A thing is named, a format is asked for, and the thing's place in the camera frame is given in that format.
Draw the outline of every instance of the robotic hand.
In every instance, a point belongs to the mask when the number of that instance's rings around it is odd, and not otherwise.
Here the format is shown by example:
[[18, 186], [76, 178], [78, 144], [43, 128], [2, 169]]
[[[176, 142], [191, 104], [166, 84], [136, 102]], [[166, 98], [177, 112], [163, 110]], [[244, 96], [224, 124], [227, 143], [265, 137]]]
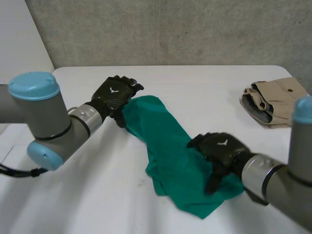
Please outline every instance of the robotic hand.
[[0, 164], [0, 173], [13, 177], [38, 176], [54, 171], [102, 125], [106, 117], [126, 127], [122, 108], [143, 86], [135, 79], [108, 77], [91, 101], [68, 114], [59, 85], [50, 73], [31, 72], [0, 86], [0, 123], [27, 123], [35, 140], [27, 147], [41, 166], [19, 171]]
[[[199, 134], [188, 143], [187, 147], [195, 147], [213, 165], [213, 172], [205, 188], [205, 192], [208, 194], [216, 192], [223, 177], [230, 173], [242, 179], [245, 164], [256, 155], [228, 133], [207, 133], [204, 136]], [[266, 201], [253, 194], [249, 189], [245, 188], [245, 191], [254, 202], [268, 205]]]
[[86, 104], [101, 107], [101, 111], [105, 114], [108, 113], [120, 128], [125, 128], [126, 122], [122, 115], [122, 109], [140, 90], [144, 90], [144, 87], [135, 79], [120, 78], [119, 76], [108, 77], [93, 94], [92, 101]]
[[[297, 105], [302, 107], [305, 104], [301, 102]], [[302, 123], [301, 120], [293, 121], [288, 165], [266, 155], [252, 153], [227, 133], [196, 136], [187, 147], [199, 150], [213, 165], [205, 191], [213, 194], [222, 178], [233, 173], [242, 180], [252, 201], [262, 205], [272, 204], [312, 232], [312, 172], [309, 169], [312, 161], [312, 122]]]

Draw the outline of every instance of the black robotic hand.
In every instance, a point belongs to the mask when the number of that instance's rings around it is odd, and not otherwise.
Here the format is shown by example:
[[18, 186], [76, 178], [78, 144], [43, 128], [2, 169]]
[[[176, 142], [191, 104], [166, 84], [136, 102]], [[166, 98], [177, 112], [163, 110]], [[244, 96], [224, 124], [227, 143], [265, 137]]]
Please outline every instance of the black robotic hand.
[[122, 114], [123, 107], [139, 90], [144, 87], [135, 79], [127, 77], [108, 77], [107, 80], [97, 89], [92, 96], [91, 105], [96, 105], [97, 110], [101, 109], [102, 116], [112, 117], [120, 128], [126, 127]]
[[250, 150], [238, 139], [228, 133], [199, 134], [192, 139], [188, 148], [197, 148], [207, 161], [213, 164], [205, 191], [213, 194], [219, 187], [221, 180], [233, 171], [233, 162], [238, 154], [250, 153]]

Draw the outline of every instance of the green cloth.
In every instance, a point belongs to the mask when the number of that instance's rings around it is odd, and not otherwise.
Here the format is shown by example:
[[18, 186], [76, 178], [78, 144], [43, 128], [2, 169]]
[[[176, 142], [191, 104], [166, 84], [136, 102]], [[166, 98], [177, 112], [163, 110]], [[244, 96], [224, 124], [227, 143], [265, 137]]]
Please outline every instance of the green cloth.
[[240, 179], [228, 175], [215, 194], [204, 194], [212, 165], [187, 148], [191, 138], [157, 97], [134, 98], [123, 114], [127, 130], [147, 145], [146, 173], [153, 178], [155, 192], [168, 195], [179, 209], [205, 218], [224, 200], [244, 191]]

